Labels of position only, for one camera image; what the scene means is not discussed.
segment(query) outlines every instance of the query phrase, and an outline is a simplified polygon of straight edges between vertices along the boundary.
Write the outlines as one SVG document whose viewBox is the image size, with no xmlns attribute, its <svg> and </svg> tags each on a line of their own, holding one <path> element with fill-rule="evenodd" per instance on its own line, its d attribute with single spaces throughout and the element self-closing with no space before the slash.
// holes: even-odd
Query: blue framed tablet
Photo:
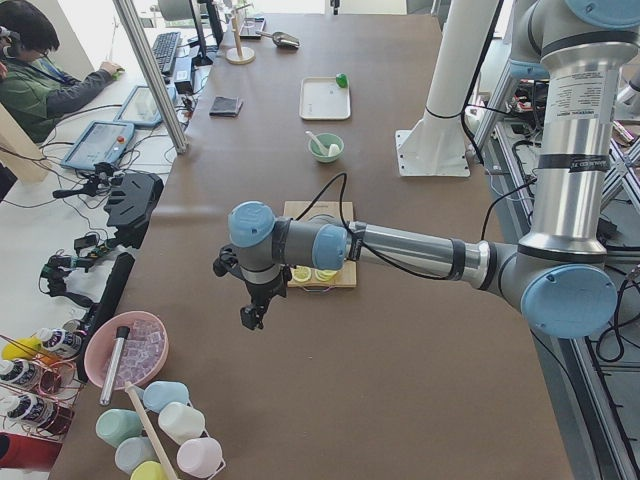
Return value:
<svg viewBox="0 0 640 480">
<path fill-rule="evenodd" d="M 91 122 L 60 163 L 65 168 L 95 170 L 94 165 L 116 165 L 135 134 L 133 123 Z"/>
<path fill-rule="evenodd" d="M 175 101 L 177 92 L 173 85 L 167 86 L 167 93 L 171 101 Z M 149 87 L 146 85 L 133 87 L 122 107 L 118 110 L 114 121 L 130 122 L 138 128 L 154 128 L 158 126 L 162 122 L 162 116 Z"/>
</svg>

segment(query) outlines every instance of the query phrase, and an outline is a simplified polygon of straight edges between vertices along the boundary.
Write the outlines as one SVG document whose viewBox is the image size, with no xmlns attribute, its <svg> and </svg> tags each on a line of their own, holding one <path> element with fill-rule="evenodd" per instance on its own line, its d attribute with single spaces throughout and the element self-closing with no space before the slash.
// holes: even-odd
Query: tabletop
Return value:
<svg viewBox="0 0 640 480">
<path fill-rule="evenodd" d="M 264 330 L 242 327 L 248 294 L 211 264 L 243 201 L 280 214 L 346 171 L 356 219 L 466 241 L 490 204 L 480 167 L 469 179 L 397 171 L 395 130 L 422 117 L 437 58 L 434 18 L 273 15 L 269 29 L 301 48 L 245 42 L 253 63 L 214 66 L 119 306 L 164 322 L 156 378 L 188 386 L 222 445 L 219 478 L 572 478 L 526 322 L 490 294 L 359 263 L 355 288 L 290 289 Z M 351 116 L 300 118 L 302 80 L 336 73 L 349 78 Z M 239 116 L 209 117 L 216 95 L 243 98 Z M 316 162 L 305 130 L 340 135 L 343 156 Z M 492 222 L 489 238 L 498 231 Z M 124 478 L 94 433 L 99 393 L 81 393 L 52 480 Z M 113 406 L 131 408 L 122 392 Z M 177 445 L 161 438 L 175 465 Z"/>
</svg>

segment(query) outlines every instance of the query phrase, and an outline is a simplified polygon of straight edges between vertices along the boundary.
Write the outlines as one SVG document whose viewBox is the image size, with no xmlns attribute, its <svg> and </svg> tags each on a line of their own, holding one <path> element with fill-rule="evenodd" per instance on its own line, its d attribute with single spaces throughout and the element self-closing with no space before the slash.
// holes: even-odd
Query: warning label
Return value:
<svg viewBox="0 0 640 480">
<path fill-rule="evenodd" d="M 544 123 L 593 119 L 611 123 L 617 84 L 617 70 L 574 73 L 553 79 Z"/>
</svg>

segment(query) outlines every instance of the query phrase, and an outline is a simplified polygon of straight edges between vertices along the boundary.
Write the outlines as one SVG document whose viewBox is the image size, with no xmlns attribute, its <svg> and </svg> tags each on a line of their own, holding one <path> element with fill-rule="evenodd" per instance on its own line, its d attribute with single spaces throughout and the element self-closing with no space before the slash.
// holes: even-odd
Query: keyboard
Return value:
<svg viewBox="0 0 640 480">
<path fill-rule="evenodd" d="M 180 32 L 161 33 L 153 42 L 151 51 L 156 57 L 156 62 L 163 75 L 173 73 L 173 63 L 176 59 L 178 45 L 180 45 Z"/>
</svg>

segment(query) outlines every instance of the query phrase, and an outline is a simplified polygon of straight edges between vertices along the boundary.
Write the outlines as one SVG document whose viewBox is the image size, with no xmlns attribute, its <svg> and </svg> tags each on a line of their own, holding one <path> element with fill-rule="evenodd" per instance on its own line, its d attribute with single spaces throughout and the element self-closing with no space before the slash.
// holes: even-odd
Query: person's hair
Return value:
<svg viewBox="0 0 640 480">
<path fill-rule="evenodd" d="M 0 25 L 20 34 L 25 50 L 57 50 L 60 40 L 49 19 L 26 0 L 0 3 Z"/>
</svg>

